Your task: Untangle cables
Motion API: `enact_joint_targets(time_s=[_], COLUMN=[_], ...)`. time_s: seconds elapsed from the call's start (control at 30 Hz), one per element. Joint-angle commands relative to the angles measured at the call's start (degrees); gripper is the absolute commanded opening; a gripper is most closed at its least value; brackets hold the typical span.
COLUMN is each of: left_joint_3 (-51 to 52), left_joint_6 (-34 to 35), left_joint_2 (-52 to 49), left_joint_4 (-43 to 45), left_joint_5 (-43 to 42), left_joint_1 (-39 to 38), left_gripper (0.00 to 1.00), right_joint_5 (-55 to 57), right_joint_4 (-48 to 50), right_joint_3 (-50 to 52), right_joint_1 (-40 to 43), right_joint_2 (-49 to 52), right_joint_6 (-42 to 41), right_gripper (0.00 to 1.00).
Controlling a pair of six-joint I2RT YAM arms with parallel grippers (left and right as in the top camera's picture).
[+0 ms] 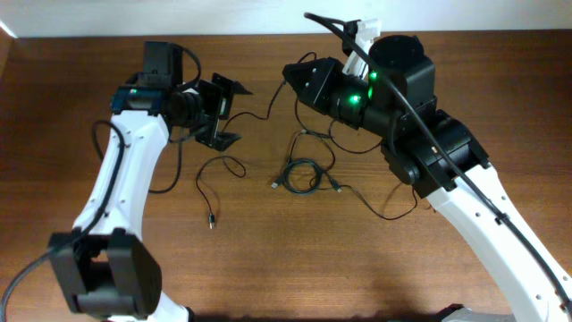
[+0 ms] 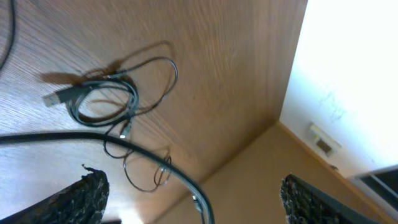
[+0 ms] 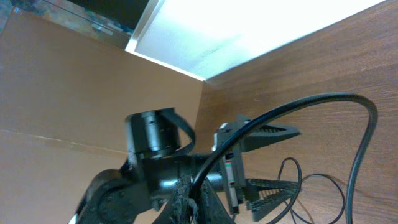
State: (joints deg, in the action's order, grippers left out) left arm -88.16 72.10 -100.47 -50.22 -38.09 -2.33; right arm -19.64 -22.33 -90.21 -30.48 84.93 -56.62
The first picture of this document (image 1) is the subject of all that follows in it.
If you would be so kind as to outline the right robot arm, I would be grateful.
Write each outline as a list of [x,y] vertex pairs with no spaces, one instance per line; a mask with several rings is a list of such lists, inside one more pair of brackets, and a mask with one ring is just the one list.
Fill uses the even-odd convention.
[[510,201],[475,136],[437,108],[435,68],[420,40],[380,38],[366,61],[366,75],[331,57],[282,73],[302,104],[381,138],[390,170],[461,234],[516,321],[570,320],[569,274]]

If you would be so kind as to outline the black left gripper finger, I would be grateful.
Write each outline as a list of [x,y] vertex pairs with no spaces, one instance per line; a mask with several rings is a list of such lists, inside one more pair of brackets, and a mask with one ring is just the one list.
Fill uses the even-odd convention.
[[210,140],[209,147],[216,151],[224,152],[241,138],[242,136],[238,133],[218,131]]
[[246,89],[237,80],[231,80],[217,72],[213,73],[212,82],[222,89],[222,96],[225,107],[231,106],[234,95],[252,95],[252,92]]

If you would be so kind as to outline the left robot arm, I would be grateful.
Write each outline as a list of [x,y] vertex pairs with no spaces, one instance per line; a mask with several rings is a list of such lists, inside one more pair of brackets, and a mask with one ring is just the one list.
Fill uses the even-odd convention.
[[68,233],[53,233],[50,264],[73,313],[104,321],[192,321],[194,312],[171,300],[162,270],[142,242],[150,183],[171,129],[223,151],[239,139],[223,134],[234,95],[248,90],[216,73],[181,83],[141,73],[121,85],[107,122],[110,138],[88,202]]

